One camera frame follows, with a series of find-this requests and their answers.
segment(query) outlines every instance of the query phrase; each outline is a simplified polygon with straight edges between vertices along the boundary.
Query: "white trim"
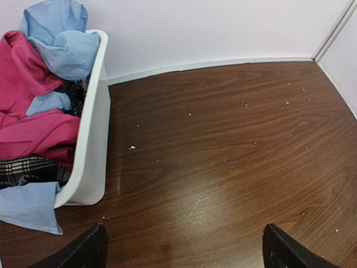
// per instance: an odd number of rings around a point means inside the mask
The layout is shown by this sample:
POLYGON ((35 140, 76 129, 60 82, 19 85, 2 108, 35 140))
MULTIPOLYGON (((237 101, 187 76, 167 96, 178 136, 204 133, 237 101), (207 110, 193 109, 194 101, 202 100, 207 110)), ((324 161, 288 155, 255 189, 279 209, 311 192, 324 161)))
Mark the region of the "white trim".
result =
POLYGON ((319 46, 319 48, 316 50, 316 52, 313 54, 312 59, 315 62, 319 62, 323 55, 326 53, 326 51, 330 48, 332 43, 335 41, 343 27, 346 25, 350 17, 352 16, 353 12, 355 11, 357 7, 357 1, 356 0, 349 0, 347 3, 345 9, 342 11, 341 15, 335 22, 334 26, 332 29, 329 31, 327 36, 325 37, 324 41, 322 44, 319 46))
POLYGON ((169 73, 172 71, 185 71, 193 70, 200 68, 224 66, 224 65, 234 65, 234 64, 244 64, 244 63, 276 63, 276 62, 287 62, 287 61, 312 61, 308 57, 299 57, 299 58, 255 58, 255 59, 233 59, 233 60, 217 60, 217 61, 207 61, 205 63, 191 63, 184 65, 171 66, 155 70, 142 71, 140 73, 129 74, 124 76, 119 76, 116 78, 108 79, 108 85, 114 85, 122 82, 127 82, 131 80, 136 80, 140 78, 145 78, 151 75, 169 73))
POLYGON ((327 76, 327 78, 330 80, 330 82, 334 85, 334 87, 336 88, 337 92, 340 94, 340 96, 342 97, 342 99, 344 100, 344 102, 347 104, 348 108, 350 109, 351 113, 353 114, 353 116, 357 119, 357 116, 355 114, 355 112, 351 109, 351 106, 348 104, 348 102, 345 100, 344 96, 341 94, 341 91, 339 90, 339 88, 337 87, 337 85, 334 83, 333 79, 331 78, 331 76, 328 74, 328 72, 325 70, 325 68, 322 66, 321 63, 317 63, 318 66, 321 68, 321 70, 324 72, 324 74, 327 76))

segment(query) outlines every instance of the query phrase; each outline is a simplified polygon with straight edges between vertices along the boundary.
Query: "white plastic bin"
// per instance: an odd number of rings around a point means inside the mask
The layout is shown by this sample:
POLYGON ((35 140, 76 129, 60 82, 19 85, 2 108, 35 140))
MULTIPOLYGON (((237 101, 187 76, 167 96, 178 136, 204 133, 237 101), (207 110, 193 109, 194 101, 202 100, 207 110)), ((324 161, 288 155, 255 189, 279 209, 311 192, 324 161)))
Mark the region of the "white plastic bin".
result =
POLYGON ((56 196, 55 208, 62 205, 93 205, 105 191, 110 96, 104 55, 108 36, 100 30, 100 46, 91 72, 79 127, 71 178, 56 196))

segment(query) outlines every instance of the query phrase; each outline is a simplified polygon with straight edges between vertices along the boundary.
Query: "light blue cloth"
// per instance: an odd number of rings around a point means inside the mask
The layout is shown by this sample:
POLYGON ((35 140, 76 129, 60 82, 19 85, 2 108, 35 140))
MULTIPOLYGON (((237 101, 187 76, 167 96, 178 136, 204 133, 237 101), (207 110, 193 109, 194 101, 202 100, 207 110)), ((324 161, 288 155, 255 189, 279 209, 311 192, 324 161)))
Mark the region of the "light blue cloth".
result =
POLYGON ((90 75, 100 37, 84 33, 88 13, 76 0, 47 0, 26 8, 20 31, 40 52, 48 68, 65 80, 90 75))
POLYGON ((59 184, 29 183, 0 190, 0 220, 21 227, 63 235, 55 215, 59 184))
POLYGON ((52 91, 45 95, 35 97, 26 111, 27 116, 44 113, 53 109, 69 111, 72 109, 71 100, 66 93, 52 91))

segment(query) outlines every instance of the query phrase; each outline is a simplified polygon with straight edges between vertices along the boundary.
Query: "pile of clothes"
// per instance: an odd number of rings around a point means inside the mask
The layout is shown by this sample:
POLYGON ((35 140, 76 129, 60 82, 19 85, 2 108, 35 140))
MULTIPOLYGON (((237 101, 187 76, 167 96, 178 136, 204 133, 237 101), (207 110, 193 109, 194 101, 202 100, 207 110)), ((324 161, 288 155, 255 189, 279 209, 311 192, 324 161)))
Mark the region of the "pile of clothes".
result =
POLYGON ((0 220, 62 234, 56 194, 71 175, 86 85, 100 43, 75 0, 24 11, 0 41, 0 220))

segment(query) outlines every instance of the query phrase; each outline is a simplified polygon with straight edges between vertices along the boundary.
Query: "dark brown wood surface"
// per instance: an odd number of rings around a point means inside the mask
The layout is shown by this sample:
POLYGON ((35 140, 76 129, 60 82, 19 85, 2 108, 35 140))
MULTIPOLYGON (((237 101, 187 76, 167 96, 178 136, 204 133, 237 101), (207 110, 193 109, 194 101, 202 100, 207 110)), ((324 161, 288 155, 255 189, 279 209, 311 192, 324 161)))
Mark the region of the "dark brown wood surface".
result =
POLYGON ((316 64, 169 73, 111 97, 104 199, 58 209, 62 237, 0 223, 4 268, 101 221, 109 268, 263 267, 267 223, 357 267, 357 124, 316 64))

